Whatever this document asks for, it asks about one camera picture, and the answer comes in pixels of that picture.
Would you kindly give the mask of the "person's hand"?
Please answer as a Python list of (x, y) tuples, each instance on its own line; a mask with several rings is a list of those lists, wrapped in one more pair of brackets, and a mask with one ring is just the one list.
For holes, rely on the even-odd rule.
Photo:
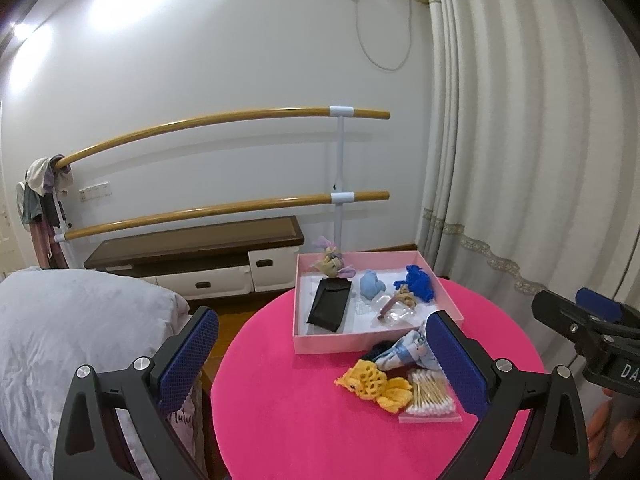
[[(612, 400), (615, 396), (615, 392), (608, 388), (603, 388), (602, 392), (608, 397), (608, 400), (596, 409), (586, 426), (591, 471), (594, 471), (597, 467), (598, 458), (606, 436), (608, 435), (608, 424), (610, 423), (612, 413)], [(636, 440), (638, 434), (638, 419), (627, 418), (621, 420), (611, 432), (611, 445), (614, 454), (619, 458), (624, 458), (634, 444), (634, 440)]]

